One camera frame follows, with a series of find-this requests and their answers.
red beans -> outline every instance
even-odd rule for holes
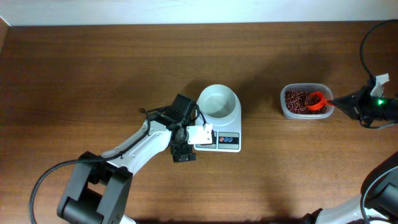
[[[308,97],[311,93],[312,92],[309,91],[286,91],[285,102],[287,109],[295,114],[325,114],[325,106],[316,111],[312,111],[305,106],[305,103],[308,105],[314,105],[320,101],[317,96]]]

red measuring cup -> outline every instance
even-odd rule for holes
[[[321,92],[315,92],[315,93],[311,93],[311,95],[310,95],[311,97],[314,97],[314,96],[317,96],[317,97],[319,97],[319,99],[321,99],[317,104],[314,104],[314,105],[311,105],[311,106],[309,106],[309,105],[305,105],[308,109],[310,109],[310,110],[312,110],[312,111],[315,111],[315,110],[319,110],[320,108],[322,108],[324,105],[331,105],[331,106],[334,106],[333,104],[331,104],[331,103],[329,103],[329,100],[328,99],[325,99],[324,97],[323,97],[323,94],[321,93]]]

clear plastic container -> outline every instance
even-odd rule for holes
[[[333,99],[333,94],[331,93],[331,90],[322,84],[317,84],[317,83],[296,83],[296,84],[290,84],[285,86],[285,88],[282,90],[280,93],[280,104],[282,105],[282,110],[284,112],[284,116],[288,119],[323,119],[329,117],[333,110],[335,110],[334,106],[329,106],[326,105],[326,113],[325,114],[295,114],[290,112],[287,107],[286,107],[286,102],[285,102],[285,92],[286,91],[320,91],[323,96],[328,99],[332,100]]]

wooden table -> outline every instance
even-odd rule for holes
[[[243,107],[240,153],[169,150],[135,176],[134,219],[196,222],[298,218],[359,194],[397,149],[397,128],[369,130],[335,110],[324,120],[285,119],[280,91],[323,83],[335,96],[365,85],[359,44],[375,22],[12,27],[0,58],[0,223],[28,223],[37,178],[85,151],[101,154],[135,133],[137,109],[197,99],[229,86]],[[398,90],[398,28],[377,30],[365,57]],[[65,223],[56,207],[73,166],[51,174],[35,203],[39,223]]]

white wall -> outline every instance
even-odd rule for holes
[[[0,0],[12,26],[361,21],[398,17],[398,0]]]

